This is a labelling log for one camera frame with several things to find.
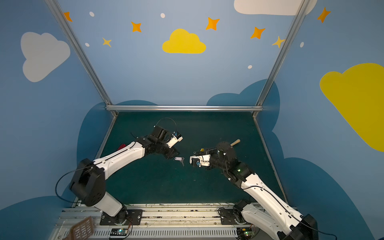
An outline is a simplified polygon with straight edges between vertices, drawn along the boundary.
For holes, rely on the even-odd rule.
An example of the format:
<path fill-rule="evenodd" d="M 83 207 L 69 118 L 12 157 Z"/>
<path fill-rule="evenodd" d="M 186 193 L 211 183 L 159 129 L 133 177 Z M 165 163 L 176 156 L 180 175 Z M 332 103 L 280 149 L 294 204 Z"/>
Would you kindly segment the silver key with white tag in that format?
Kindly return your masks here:
<path fill-rule="evenodd" d="M 184 159 L 185 159 L 184 157 L 175 157 L 174 158 L 174 160 L 177 162 L 180 162 L 183 165 L 183 167 L 185 166 L 184 165 Z"/>

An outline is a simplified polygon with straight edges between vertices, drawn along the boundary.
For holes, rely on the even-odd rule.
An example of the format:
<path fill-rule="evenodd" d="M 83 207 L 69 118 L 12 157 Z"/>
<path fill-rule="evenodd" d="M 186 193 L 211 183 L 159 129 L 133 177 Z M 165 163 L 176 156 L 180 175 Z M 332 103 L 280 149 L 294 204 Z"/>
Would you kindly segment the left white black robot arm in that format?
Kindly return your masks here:
<path fill-rule="evenodd" d="M 147 136 L 136 138 L 135 141 L 122 149 L 95 159 L 82 160 L 73 173 L 69 184 L 70 191 L 88 207 L 95 207 L 108 216 L 115 218 L 121 225 L 127 218 L 127 208 L 106 190 L 106 180 L 115 172 L 128 164 L 150 154 L 160 154 L 166 159 L 178 156 L 180 153 L 175 144 L 183 140 L 183 136 L 175 131 L 166 139 L 168 131 L 160 126 L 154 126 L 153 132 Z"/>

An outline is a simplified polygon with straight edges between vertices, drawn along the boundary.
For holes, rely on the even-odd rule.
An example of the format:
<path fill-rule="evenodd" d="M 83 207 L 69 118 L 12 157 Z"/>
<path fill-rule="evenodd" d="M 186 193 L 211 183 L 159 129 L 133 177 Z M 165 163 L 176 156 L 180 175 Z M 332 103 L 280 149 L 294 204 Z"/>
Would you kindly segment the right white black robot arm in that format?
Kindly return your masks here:
<path fill-rule="evenodd" d="M 275 194 L 247 164 L 238 160 L 233 143 L 221 142 L 212 149 L 201 149 L 190 157 L 194 167 L 222 170 L 224 176 L 237 188 L 249 194 L 263 211 L 248 201 L 234 206 L 242 218 L 273 240 L 317 240 L 321 231 L 311 215 L 302 215 Z"/>

